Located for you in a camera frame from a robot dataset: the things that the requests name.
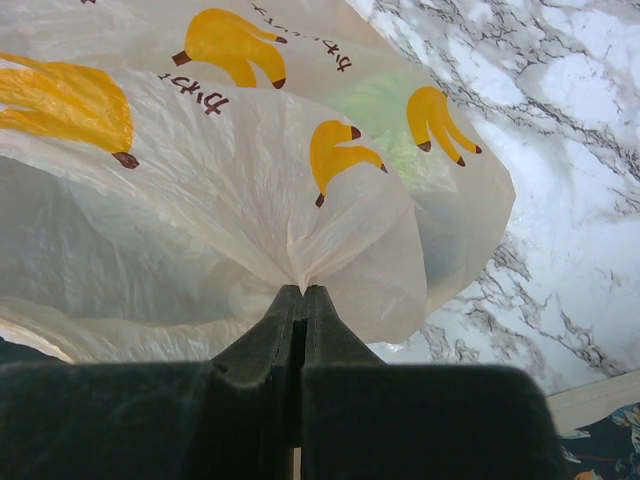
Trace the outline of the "orange plastic grocery bag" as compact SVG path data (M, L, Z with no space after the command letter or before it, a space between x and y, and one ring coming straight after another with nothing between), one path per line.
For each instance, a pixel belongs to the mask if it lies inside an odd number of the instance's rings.
M416 85L410 192L324 95ZM398 343L473 282L511 177L423 66L344 1L5 1L1 335L68 363L203 360L278 290Z

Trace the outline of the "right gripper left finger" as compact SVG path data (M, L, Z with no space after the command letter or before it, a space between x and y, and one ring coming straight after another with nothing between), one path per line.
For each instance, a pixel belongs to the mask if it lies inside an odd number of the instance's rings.
M300 291L212 359L1 368L5 479L289 479Z

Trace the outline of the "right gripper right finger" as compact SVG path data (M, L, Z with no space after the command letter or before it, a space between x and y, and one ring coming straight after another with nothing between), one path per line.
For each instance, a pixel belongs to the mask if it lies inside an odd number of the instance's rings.
M307 479L564 479L535 382L498 365L390 365L309 288L301 370Z

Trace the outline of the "green vegetable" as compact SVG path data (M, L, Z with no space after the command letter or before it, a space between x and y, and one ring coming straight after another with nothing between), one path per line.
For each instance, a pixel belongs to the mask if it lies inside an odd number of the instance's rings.
M415 89L402 75L376 74L326 93L324 101L364 128L410 192L454 192L441 154L420 150L412 139L406 105Z

